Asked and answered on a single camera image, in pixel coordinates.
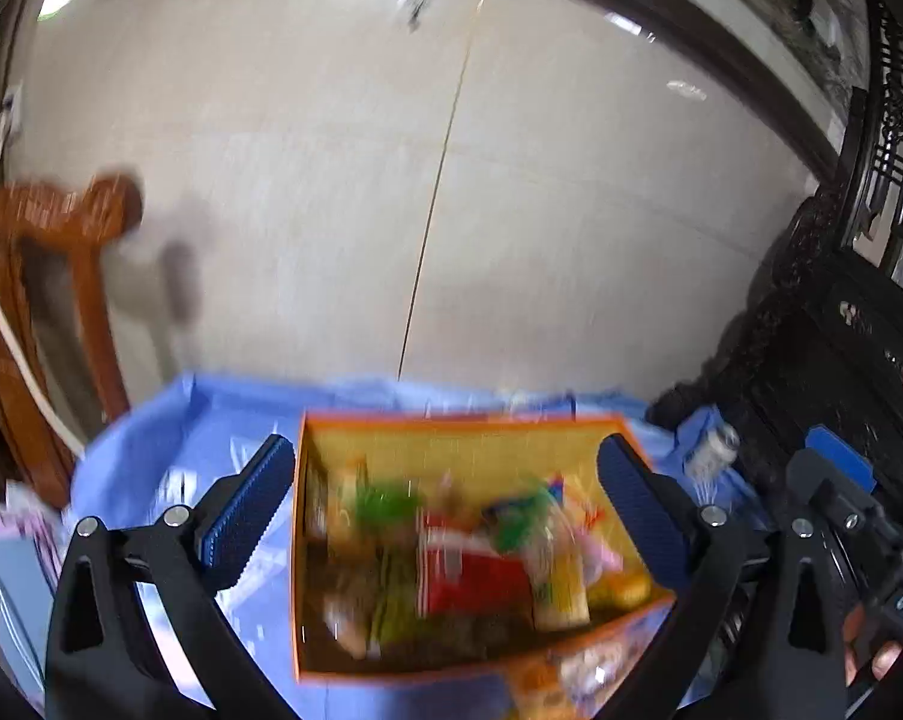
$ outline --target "wooden armrest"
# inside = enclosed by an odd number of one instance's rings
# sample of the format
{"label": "wooden armrest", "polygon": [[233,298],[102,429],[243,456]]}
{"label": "wooden armrest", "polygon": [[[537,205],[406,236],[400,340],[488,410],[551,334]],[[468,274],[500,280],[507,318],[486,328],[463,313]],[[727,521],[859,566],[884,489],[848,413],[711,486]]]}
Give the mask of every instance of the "wooden armrest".
{"label": "wooden armrest", "polygon": [[[47,393],[25,292],[21,245],[30,240],[63,254],[74,287],[80,342],[107,419],[128,410],[107,319],[100,268],[101,247],[141,224],[141,192],[126,175],[98,178],[83,193],[52,184],[13,184],[0,189],[0,302],[35,378]],[[18,469],[38,495],[63,508],[75,459],[51,431],[0,333],[0,424]]]}

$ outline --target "snack package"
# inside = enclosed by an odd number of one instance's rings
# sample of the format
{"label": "snack package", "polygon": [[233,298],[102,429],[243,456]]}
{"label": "snack package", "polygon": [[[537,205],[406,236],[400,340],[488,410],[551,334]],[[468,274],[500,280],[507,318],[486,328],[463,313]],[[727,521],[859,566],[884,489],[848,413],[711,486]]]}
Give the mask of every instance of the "snack package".
{"label": "snack package", "polygon": [[352,512],[358,488],[367,483],[368,465],[363,456],[356,457],[343,471],[328,477],[325,533],[332,555],[361,557],[374,552],[373,542],[359,531]]}
{"label": "snack package", "polygon": [[594,526],[608,516],[608,511],[595,504],[573,476],[562,480],[562,497],[559,503],[573,528],[592,533]]}
{"label": "snack package", "polygon": [[339,563],[325,572],[330,590],[322,599],[322,618],[335,641],[353,658],[368,656],[368,623],[378,596],[377,566]]}
{"label": "snack package", "polygon": [[487,614],[527,608],[531,586],[518,557],[499,555],[486,536],[425,526],[419,535],[418,613]]}
{"label": "snack package", "polygon": [[488,648],[507,643],[511,624],[512,618],[487,614],[418,618],[415,634],[392,641],[381,656],[418,669],[447,666],[453,661],[476,661],[488,656]]}
{"label": "snack package", "polygon": [[560,631],[589,623],[581,548],[553,499],[521,557],[534,595],[535,630]]}
{"label": "snack package", "polygon": [[371,618],[371,654],[427,634],[418,616],[418,570],[413,554],[385,550],[381,556],[377,603]]}
{"label": "snack package", "polygon": [[563,480],[558,477],[530,495],[504,498],[484,507],[481,514],[493,530],[496,550],[504,555],[520,550],[562,496]]}
{"label": "snack package", "polygon": [[668,610],[653,610],[602,642],[553,661],[577,717],[594,717],[644,654]]}
{"label": "snack package", "polygon": [[304,485],[304,534],[324,541],[328,538],[328,477],[311,464]]}
{"label": "snack package", "polygon": [[631,673],[661,627],[667,610],[654,610],[586,649],[542,656],[505,671],[520,720],[594,717]]}
{"label": "snack package", "polygon": [[592,608],[638,608],[651,595],[651,576],[641,569],[606,571],[587,589],[587,603]]}
{"label": "snack package", "polygon": [[368,620],[357,613],[349,599],[338,594],[326,595],[322,616],[334,640],[347,654],[359,661],[368,656]]}
{"label": "snack package", "polygon": [[624,557],[611,549],[597,533],[588,533],[582,528],[574,528],[575,541],[581,549],[584,584],[591,587],[606,571],[621,571],[625,567]]}
{"label": "snack package", "polygon": [[546,656],[506,669],[504,678],[515,703],[508,720],[581,720]]}
{"label": "snack package", "polygon": [[427,509],[435,517],[440,516],[446,526],[466,533],[476,530],[482,522],[482,512],[467,502],[450,471],[445,472],[429,498]]}
{"label": "snack package", "polygon": [[354,515],[359,528],[384,532],[397,524],[414,522],[421,498],[411,482],[367,482],[354,496]]}

